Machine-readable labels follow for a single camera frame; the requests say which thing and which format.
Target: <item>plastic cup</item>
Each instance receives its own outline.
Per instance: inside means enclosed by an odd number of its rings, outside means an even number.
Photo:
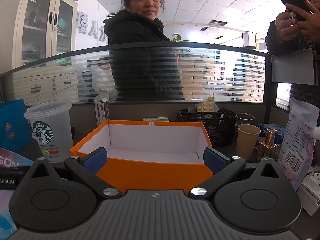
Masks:
[[[238,140],[236,154],[250,160],[261,130],[252,124],[240,124],[238,126]]]
[[[29,119],[39,147],[50,162],[62,162],[70,157],[73,147],[69,109],[72,103],[56,100],[32,106],[24,113]]]

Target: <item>blue gripper pad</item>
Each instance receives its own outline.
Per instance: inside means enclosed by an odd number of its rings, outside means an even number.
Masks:
[[[203,152],[204,164],[214,173],[218,173],[227,167],[231,160],[211,147],[207,147]]]
[[[80,164],[93,174],[98,171],[107,163],[107,150],[104,147],[99,147],[87,156],[80,159]]]

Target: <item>wire mesh organizer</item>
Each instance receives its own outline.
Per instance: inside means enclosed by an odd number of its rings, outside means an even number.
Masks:
[[[209,135],[212,147],[232,144],[236,113],[223,108],[215,113],[188,113],[188,109],[178,110],[179,122],[202,122]]]

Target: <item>barcode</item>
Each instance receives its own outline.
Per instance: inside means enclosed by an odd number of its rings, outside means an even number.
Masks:
[[[299,158],[293,154],[291,151],[287,154],[285,158],[285,162],[295,171],[298,172],[302,161],[299,160]]]

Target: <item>open orange box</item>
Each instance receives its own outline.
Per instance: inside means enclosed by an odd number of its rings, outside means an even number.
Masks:
[[[97,176],[118,188],[183,189],[212,176],[203,152],[211,143],[201,122],[106,120],[71,150],[84,157],[105,147],[108,160]]]

